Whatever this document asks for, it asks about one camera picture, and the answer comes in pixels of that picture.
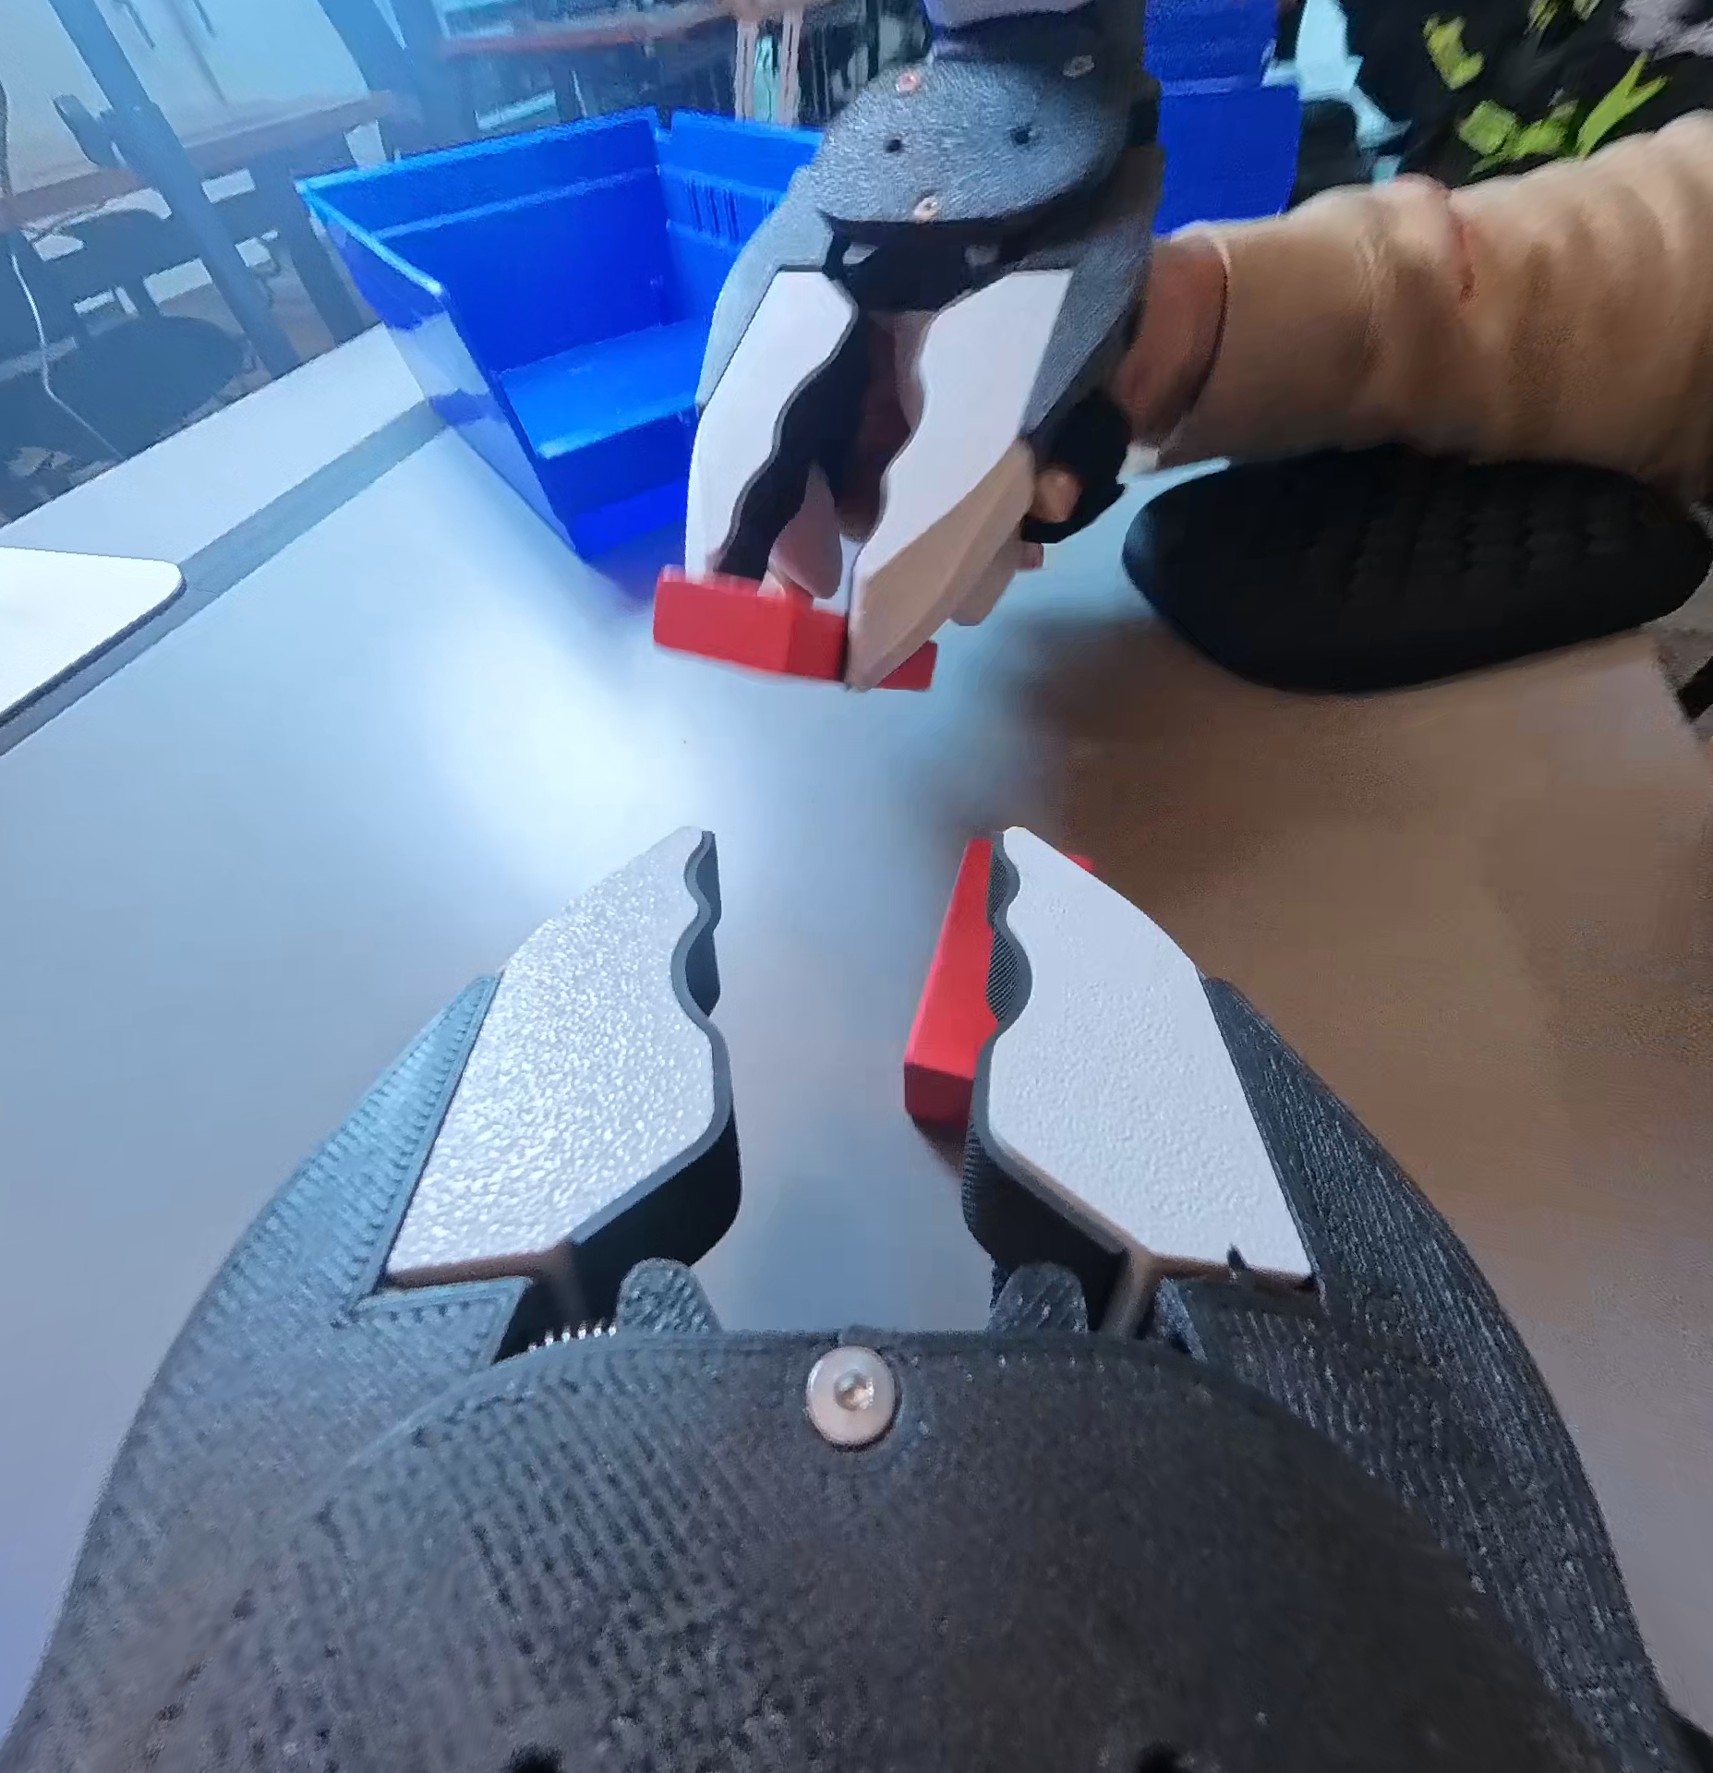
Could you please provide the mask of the wooden desk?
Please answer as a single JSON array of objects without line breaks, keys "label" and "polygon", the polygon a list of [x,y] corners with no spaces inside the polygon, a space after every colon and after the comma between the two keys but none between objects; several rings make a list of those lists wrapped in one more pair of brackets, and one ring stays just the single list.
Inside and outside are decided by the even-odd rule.
[{"label": "wooden desk", "polygon": [[411,126],[415,118],[411,100],[367,91],[343,100],[247,104],[222,121],[200,121],[180,135],[153,102],[145,102],[139,123],[122,115],[103,118],[117,154],[116,166],[49,176],[13,195],[0,191],[0,236],[20,232],[27,225],[62,223],[71,209],[96,208],[122,193],[156,191],[192,235],[196,254],[222,289],[255,353],[270,372],[281,373],[295,360],[292,347],[260,343],[262,331],[272,322],[260,305],[247,305],[233,293],[235,281],[228,273],[247,269],[236,250],[245,231],[206,199],[206,186],[236,171],[248,176],[255,191],[253,218],[262,227],[262,236],[270,236],[289,256],[332,340],[348,343],[371,326],[371,319],[325,236],[315,231],[298,179],[353,168],[353,131],[382,125],[391,132],[395,126]]}]

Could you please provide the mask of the black mesh wrist rest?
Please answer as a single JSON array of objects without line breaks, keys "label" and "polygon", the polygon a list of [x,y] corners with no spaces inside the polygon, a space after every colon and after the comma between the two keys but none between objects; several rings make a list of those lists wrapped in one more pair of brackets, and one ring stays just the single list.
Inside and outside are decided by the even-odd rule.
[{"label": "black mesh wrist rest", "polygon": [[1221,672],[1364,696],[1641,630],[1702,585],[1713,532],[1615,468],[1389,444],[1173,485],[1130,525],[1122,563]]}]

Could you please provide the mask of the red wooden plank block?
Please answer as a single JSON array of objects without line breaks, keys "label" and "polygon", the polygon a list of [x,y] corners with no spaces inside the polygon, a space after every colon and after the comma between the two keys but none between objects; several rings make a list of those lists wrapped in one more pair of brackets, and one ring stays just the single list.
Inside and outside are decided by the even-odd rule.
[{"label": "red wooden plank block", "polygon": [[979,1053],[996,1029],[988,1004],[994,930],[993,843],[966,843],[903,1053],[903,1107],[921,1129],[962,1134]]}]

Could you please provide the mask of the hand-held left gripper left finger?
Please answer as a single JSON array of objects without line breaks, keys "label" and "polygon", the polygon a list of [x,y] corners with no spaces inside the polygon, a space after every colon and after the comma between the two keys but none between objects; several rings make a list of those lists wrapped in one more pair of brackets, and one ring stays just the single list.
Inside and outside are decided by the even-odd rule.
[{"label": "hand-held left gripper left finger", "polygon": [[712,830],[681,828],[568,902],[489,991],[384,1280],[519,1280],[557,1329],[616,1316],[641,1263],[734,1226]]}]

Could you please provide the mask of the white document stand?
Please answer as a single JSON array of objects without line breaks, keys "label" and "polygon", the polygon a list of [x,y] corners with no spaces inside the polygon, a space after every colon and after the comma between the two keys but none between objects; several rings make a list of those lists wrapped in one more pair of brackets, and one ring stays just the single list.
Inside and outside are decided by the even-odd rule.
[{"label": "white document stand", "polygon": [[180,565],[0,545],[0,730],[183,587]]}]

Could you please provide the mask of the blue plastic bin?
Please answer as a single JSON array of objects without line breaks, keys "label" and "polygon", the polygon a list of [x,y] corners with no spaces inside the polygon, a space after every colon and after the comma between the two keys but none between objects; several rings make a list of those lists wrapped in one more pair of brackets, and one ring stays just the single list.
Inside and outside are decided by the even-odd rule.
[{"label": "blue plastic bin", "polygon": [[1145,2],[1143,68],[1161,84],[1259,85],[1279,2]]},{"label": "blue plastic bin", "polygon": [[1291,82],[1163,82],[1156,139],[1164,154],[1154,235],[1287,209],[1302,100]]},{"label": "blue plastic bin", "polygon": [[633,107],[300,193],[439,417],[594,560],[684,520],[716,299],[819,140]]}]

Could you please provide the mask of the red wooden arch block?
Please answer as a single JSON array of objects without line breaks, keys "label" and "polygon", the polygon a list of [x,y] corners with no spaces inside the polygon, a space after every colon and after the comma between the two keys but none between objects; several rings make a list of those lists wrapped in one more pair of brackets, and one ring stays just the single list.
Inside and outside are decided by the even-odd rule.
[{"label": "red wooden arch block", "polygon": [[681,565],[656,576],[653,638],[667,653],[848,687],[848,628],[841,603],[815,599],[792,583],[691,576]]}]

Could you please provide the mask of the black office chair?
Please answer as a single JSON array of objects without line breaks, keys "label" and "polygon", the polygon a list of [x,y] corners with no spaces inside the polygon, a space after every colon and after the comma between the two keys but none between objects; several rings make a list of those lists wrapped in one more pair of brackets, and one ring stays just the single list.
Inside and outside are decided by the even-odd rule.
[{"label": "black office chair", "polygon": [[207,407],[247,370],[247,343],[169,315],[146,280],[189,262],[169,217],[111,209],[64,225],[42,256],[0,236],[0,478],[28,448],[79,465],[136,455]]}]

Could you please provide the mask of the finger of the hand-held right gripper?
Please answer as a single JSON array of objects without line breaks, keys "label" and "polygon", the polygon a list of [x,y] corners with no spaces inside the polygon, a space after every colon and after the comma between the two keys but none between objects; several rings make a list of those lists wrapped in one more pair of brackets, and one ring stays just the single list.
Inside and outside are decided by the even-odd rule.
[{"label": "finger of the hand-held right gripper", "polygon": [[1015,272],[934,314],[907,357],[909,434],[859,546],[844,681],[872,690],[956,623],[979,624],[1021,571],[1038,459],[1025,410],[1069,269]]},{"label": "finger of the hand-held right gripper", "polygon": [[688,578],[762,578],[803,510],[857,319],[851,295],[821,272],[788,269],[768,281],[696,420]]}]

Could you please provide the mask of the person's right forearm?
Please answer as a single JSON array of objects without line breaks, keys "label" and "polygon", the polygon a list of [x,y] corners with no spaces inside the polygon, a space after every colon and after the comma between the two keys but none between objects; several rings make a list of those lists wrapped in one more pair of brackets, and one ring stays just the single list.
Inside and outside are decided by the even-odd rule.
[{"label": "person's right forearm", "polygon": [[1609,466],[1713,511],[1713,115],[1195,235],[1224,319],[1164,461],[1401,440]]}]

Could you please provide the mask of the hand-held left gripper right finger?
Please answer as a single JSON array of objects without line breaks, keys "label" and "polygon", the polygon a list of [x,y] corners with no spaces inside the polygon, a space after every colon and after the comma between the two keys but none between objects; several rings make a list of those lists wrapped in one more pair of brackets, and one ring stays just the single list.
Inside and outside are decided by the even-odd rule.
[{"label": "hand-held left gripper right finger", "polygon": [[1031,830],[994,841],[964,1219],[994,1295],[1075,1281],[1076,1322],[1145,1335],[1167,1281],[1301,1311],[1307,1248],[1207,991],[1176,940]]}]

